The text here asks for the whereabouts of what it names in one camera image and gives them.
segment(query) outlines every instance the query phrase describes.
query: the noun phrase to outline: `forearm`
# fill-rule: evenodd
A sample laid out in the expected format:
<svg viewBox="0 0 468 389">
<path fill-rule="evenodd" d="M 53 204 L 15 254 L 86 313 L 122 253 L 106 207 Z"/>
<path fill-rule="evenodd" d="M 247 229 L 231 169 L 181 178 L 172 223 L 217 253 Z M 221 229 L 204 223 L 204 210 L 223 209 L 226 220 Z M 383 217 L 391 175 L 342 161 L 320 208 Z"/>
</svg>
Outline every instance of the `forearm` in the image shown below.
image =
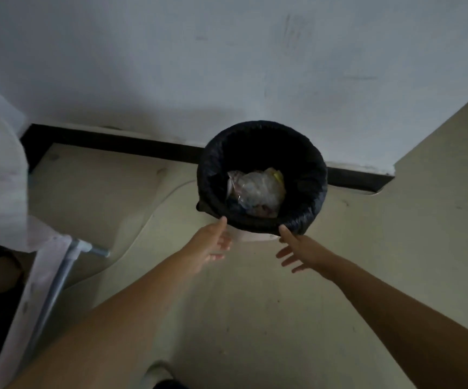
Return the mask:
<svg viewBox="0 0 468 389">
<path fill-rule="evenodd" d="M 10 388 L 117 388 L 133 378 L 196 260 L 176 253 L 92 310 Z"/>
<path fill-rule="evenodd" d="M 468 388 L 468 329 L 343 258 L 330 270 L 417 387 Z"/>
</svg>

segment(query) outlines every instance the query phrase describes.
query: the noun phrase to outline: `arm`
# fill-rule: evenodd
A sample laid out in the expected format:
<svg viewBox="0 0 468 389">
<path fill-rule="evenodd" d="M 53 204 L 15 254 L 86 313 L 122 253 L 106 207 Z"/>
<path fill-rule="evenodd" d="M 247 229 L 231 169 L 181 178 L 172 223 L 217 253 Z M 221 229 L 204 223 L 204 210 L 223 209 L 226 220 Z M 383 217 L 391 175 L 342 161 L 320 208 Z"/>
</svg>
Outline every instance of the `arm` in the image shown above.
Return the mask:
<svg viewBox="0 0 468 389">
<path fill-rule="evenodd" d="M 204 262 L 223 258 L 213 250 L 229 249 L 226 225 L 222 218 L 201 228 L 182 250 L 92 310 L 8 389 L 127 387 L 179 288 Z"/>
<path fill-rule="evenodd" d="M 468 388 L 468 329 L 377 279 L 307 236 L 281 226 L 277 253 L 293 273 L 314 269 L 333 281 L 418 388 Z"/>
</svg>

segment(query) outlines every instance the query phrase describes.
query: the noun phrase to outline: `hand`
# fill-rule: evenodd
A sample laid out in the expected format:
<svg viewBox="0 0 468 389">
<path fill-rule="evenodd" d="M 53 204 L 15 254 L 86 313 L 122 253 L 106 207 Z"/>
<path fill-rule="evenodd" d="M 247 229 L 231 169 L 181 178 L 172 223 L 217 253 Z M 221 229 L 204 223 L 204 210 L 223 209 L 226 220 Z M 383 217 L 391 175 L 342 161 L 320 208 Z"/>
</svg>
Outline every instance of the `hand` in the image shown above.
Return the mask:
<svg viewBox="0 0 468 389">
<path fill-rule="evenodd" d="M 205 262 L 223 259 L 225 257 L 223 253 L 214 251 L 230 249 L 232 239 L 225 231 L 226 227 L 227 218 L 221 217 L 217 222 L 200 228 L 181 249 L 181 252 L 198 260 L 198 270 Z"/>
<path fill-rule="evenodd" d="M 283 258 L 293 253 L 293 255 L 282 261 L 281 265 L 283 267 L 301 261 L 302 265 L 293 268 L 291 270 L 292 273 L 305 269 L 313 269 L 328 280 L 332 280 L 331 269 L 333 264 L 341 260 L 338 255 L 332 253 L 308 236 L 293 235 L 284 225 L 279 226 L 279 233 L 281 234 L 279 241 L 288 244 L 288 247 L 284 247 L 275 256 Z"/>
</svg>

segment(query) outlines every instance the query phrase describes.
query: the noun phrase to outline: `beige floor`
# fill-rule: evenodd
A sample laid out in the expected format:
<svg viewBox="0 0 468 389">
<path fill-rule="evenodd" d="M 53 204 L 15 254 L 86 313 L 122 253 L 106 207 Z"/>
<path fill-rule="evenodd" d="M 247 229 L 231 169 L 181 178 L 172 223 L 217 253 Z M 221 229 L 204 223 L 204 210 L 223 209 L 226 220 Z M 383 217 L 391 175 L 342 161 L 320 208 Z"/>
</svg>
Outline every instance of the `beige floor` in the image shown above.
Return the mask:
<svg viewBox="0 0 468 389">
<path fill-rule="evenodd" d="M 308 234 L 468 327 L 468 105 L 396 169 L 377 196 L 330 188 Z M 43 345 L 209 221 L 194 208 L 194 183 L 162 201 L 195 171 L 51 148 L 33 174 L 32 213 L 113 251 L 108 261 L 82 256 L 70 283 L 116 262 L 62 293 Z M 166 318 L 153 359 L 168 360 L 194 389 L 412 388 L 341 292 L 315 273 L 291 275 L 273 258 L 278 249 L 277 242 L 238 244 L 200 273 Z"/>
</svg>

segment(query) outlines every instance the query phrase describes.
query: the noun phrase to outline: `trash can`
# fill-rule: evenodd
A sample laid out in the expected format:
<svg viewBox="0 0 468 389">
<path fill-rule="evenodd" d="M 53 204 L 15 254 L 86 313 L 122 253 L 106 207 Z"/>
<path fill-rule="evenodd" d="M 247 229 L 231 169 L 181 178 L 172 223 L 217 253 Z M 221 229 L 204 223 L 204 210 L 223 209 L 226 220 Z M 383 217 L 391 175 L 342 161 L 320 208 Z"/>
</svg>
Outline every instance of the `trash can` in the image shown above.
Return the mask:
<svg viewBox="0 0 468 389">
<path fill-rule="evenodd" d="M 286 196 L 276 218 L 259 218 L 226 204 L 227 172 L 244 173 L 273 167 L 284 176 Z M 216 135 L 203 150 L 198 165 L 198 211 L 226 216 L 242 231 L 279 235 L 286 225 L 304 234 L 321 211 L 327 193 L 327 167 L 307 137 L 273 121 L 247 121 Z"/>
</svg>

